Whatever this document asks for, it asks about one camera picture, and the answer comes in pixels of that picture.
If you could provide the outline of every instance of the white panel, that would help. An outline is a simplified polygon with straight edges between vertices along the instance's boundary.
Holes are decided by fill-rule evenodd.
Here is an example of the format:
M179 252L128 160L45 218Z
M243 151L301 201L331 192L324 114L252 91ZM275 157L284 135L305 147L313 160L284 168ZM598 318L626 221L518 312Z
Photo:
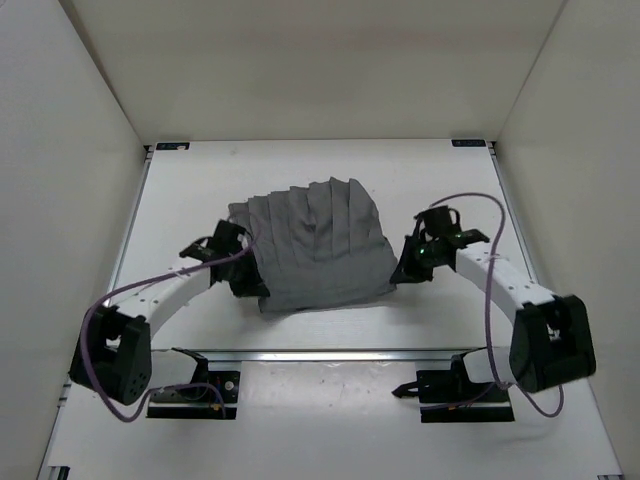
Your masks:
M35 478L144 151L56 1L0 9L0 478Z
M586 302L591 382L628 478L640 478L640 3L570 0L500 137L546 277Z
M213 232L229 203L331 175L362 182L398 257L413 216L431 202L463 191L502 196L488 149L454 148L449 140L195 142L189 150L154 153L119 284L163 272L191 241ZM494 235L499 211L492 202L455 204L465 228ZM500 251L526 272L510 221ZM153 343L195 349L481 346L482 298L472 283L443 267L433 283L402 285L374 304L265 317L256 299L236 299L221 284L180 310ZM511 325L494 312L496 341L508 344Z
M145 142L495 139L562 0L65 0Z
M243 363L233 421L122 424L74 386L51 453L85 480L595 479L618 473L586 381L549 420L518 392L514 423L421 424L391 390L413 363ZM536 395L557 405L557 392Z

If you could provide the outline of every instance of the wrinkled cloth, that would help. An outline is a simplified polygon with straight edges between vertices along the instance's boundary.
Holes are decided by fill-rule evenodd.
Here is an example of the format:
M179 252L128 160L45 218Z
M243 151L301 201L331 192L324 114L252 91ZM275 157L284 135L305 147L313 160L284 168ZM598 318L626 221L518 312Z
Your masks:
M229 212L252 235L260 232L254 255L270 292L258 300L262 312L339 307L395 290L396 257L357 180L291 187L232 203Z

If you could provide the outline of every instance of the cable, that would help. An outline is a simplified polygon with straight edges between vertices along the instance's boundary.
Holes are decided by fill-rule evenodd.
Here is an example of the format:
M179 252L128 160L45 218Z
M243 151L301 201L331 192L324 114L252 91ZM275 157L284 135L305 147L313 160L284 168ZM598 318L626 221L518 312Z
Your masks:
M217 388L215 388L213 385L210 385L208 383L168 385L166 387L161 387L161 388L157 388L157 389L150 389L150 390L147 390L147 392L145 392L145 394L142 396L142 400L140 402L140 405L138 406L138 409L135 411L135 413L133 415L131 415L130 417L127 417L122 412L120 412L116 408L116 406L113 404L113 402L111 401L111 399L109 398L107 393L104 391L104 388L102 388L102 385L100 385L100 381L98 380L98 376L96 375L96 372L95 372L95 370L93 368L93 364L91 363L91 355L89 354L89 342L88 342L89 323L91 323L91 319L93 318L93 315L95 314L95 312L98 309L98 307L100 305L104 304L104 302L106 302L110 298L113 298L116 295L120 295L121 293L124 293L126 291L133 290L134 288L143 287L145 285L150 285L152 283L164 282L165 280L169 280L169 279L171 279L173 277L177 277L177 276L180 276L180 275L186 275L188 273L197 272L198 270L215 267L215 266L222 265L222 264L229 263L229 262L234 262L234 261L238 260L240 257L242 257L242 256L246 255L247 253L249 253L253 249L253 247L255 246L255 244L258 241L259 237L260 237L260 226L259 226L259 222L256 219L255 237L252 239L251 242L249 242L249 244L245 248L240 250L238 253L230 255L227 258L222 258L222 259L218 259L218 260L212 260L210 262L204 262L204 263L202 263L200 265L196 265L194 267L184 268L184 269L179 270L179 271L165 273L163 275L158 275L156 277L147 278L145 280L139 280L137 282L133 282L133 283L130 283L128 285L124 285L122 287L118 287L115 290L112 290L111 292L106 293L105 295L101 296L98 300L95 301L95 303L93 305L91 305L89 307L89 309L87 310L87 313L85 313L84 318L82 319L82 327L80 328L80 354L82 356L82 363L84 364L84 368L85 368L85 371L87 372L87 377L89 378L89 382L91 383L91 387L98 394L98 396L102 400L102 403L104 403L105 407L107 407L107 409L118 420L120 420L121 422L125 422L125 423L130 423L130 422L133 422L134 420L136 420L140 416L140 414L142 413L142 409L144 408L145 401L149 398L149 396L152 393L154 393L156 391L160 391L160 390L163 390L163 389L165 389L165 390L182 390L182 389L185 389L185 388L193 388L194 386L195 387L205 387L205 388L208 388L211 391L213 391L213 393L216 395L216 398L220 402L220 406L222 408L222 416L223 416L223 418L226 417L226 412L225 412L225 408L224 408L224 402L222 401L222 395L220 395L220 392L218 391Z
M430 207L435 207L444 203L448 200L452 200L454 198L460 197L482 197L493 201L498 208L500 209L500 225L498 226L498 230L496 231L495 237L493 239L493 243L491 244L491 249L489 250L489 268L487 270L487 283L485 285L485 296L484 296L484 336L485 342L487 344L487 354L489 356L489 366L491 367L491 374L493 375L493 379L498 385L498 388L501 390L506 390L509 388L507 384L504 384L500 381L500 377L498 376L498 368L496 367L496 359L493 355L493 341L491 335L491 290L493 288L493 270L496 262L496 251L498 250L498 243L500 242L500 238L502 237L502 232L504 232L504 227L507 223L507 214L504 209L504 206L496 197L489 195L487 193L480 192L464 192L457 193L455 195L449 195L448 197L441 198L437 202L434 202L430 205Z
M420 410L442 410L442 409L445 409L445 408L446 409L452 409L452 408L458 408L458 407L465 407L467 405L471 405L472 403L475 403L478 400L480 400L487 393L489 393L491 391L491 389L493 389L493 387L495 387L495 386L496 386L495 383L490 383L487 388L485 388L482 392L480 392L475 397L470 398L469 400L463 400L462 402L441 403L439 405L428 405L426 407L420 407Z
M433 202L429 207L435 207L437 205L440 205L444 202L447 202L449 200L453 200L454 198L461 198L461 197L480 197L480 198L486 198L488 200L491 200L492 202L494 202L498 208L500 209L500 224L498 226L498 230L496 231L496 234L494 236L493 239L493 243L491 244L491 249L489 250L489 266L487 268L487 282L485 284L485 295L484 295L484 335L485 335L485 341L487 344L487 356L489 358L489 366L491 368L491 374L493 375L493 380L494 380L494 384L491 384L485 392L483 392L482 394L480 394L480 396L478 396L476 399L474 399L473 401L478 400L480 397L486 395L487 392L489 392L489 390L491 390L491 388L493 387L493 385L496 385L498 388L500 388L501 390L507 390L509 389L513 384L511 383L506 383L506 382L502 382L500 380L500 377L498 375L498 368L496 367L496 359L495 356L493 354L493 340L492 340L492 335L491 335L491 291L493 288L493 271L495 268L495 262L496 262L496 251L498 249L498 243L500 242L500 238L502 237L502 233L504 232L504 228L505 225L507 223L507 213L506 210L504 208L504 205L502 205L502 202L500 200L498 200L496 197L494 197L493 195L489 195L488 193L482 193L482 192L463 192L463 193L456 193L454 195L449 195L447 197L441 198L440 200ZM525 398L529 401L529 403L531 403L531 405L533 406L533 408L536 409L536 411L538 413L540 413L540 415L543 415L544 417L547 418L554 418L557 417L558 415L560 415L560 412L562 411L562 409L564 408L564 389L562 388L562 385L558 386L558 390L560 393L560 399L558 402L558 408L552 412L552 413L547 413L544 410L542 410L540 408L540 406L535 402L535 400L533 399L533 397L526 392L518 383L515 384L520 391L523 393L523 395L525 396ZM463 402L464 405L469 404L469 403L473 403L472 401L467 401L467 402ZM445 408L445 405L439 406L439 405L435 405L436 407L440 407L440 408Z

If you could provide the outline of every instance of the white wall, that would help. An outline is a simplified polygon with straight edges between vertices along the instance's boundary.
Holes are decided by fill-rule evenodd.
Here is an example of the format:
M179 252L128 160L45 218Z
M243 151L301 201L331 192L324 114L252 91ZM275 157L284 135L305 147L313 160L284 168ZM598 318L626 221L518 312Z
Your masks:
M587 303L592 386L629 478L640 477L639 26L637 0L569 0L498 141L545 276Z
M145 142L495 139L562 0L63 0Z
M35 478L144 151L60 5L0 7L0 478Z

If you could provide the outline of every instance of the white table surface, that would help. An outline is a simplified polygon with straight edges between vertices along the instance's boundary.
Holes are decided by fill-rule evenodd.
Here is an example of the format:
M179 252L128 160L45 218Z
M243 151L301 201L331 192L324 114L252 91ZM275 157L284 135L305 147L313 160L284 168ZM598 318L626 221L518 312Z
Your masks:
M144 186L119 285L162 273L195 238L210 235L230 202L306 186L330 176L358 179L376 202L396 256L413 216L446 195L482 191L502 198L487 148L449 140L196 142L156 151ZM461 199L464 228L492 237L495 205ZM500 251L526 272L511 221ZM511 325L494 309L496 344ZM373 305L265 319L256 299L238 300L215 285L175 315L153 346L194 349L443 348L484 345L482 292L443 267L435 281L402 285Z
M207 142L156 152L120 284L153 275L194 238L209 234L231 201L330 175L357 178L380 210L396 254L412 216L442 196L501 196L486 148L447 140ZM463 226L493 235L495 207L456 201ZM525 269L511 222L500 249ZM482 295L446 269L432 284L401 286L374 306L265 321L255 300L216 286L173 318L156 347L195 349L445 349L483 345ZM495 315L497 343L510 326ZM595 479L619 473L586 381L566 388L555 420L511 392L516 421L421 424L415 400L390 391L415 379L413 362L242 364L234 421L121 424L93 392L74 385L48 465L80 479ZM536 396L552 410L557 391Z

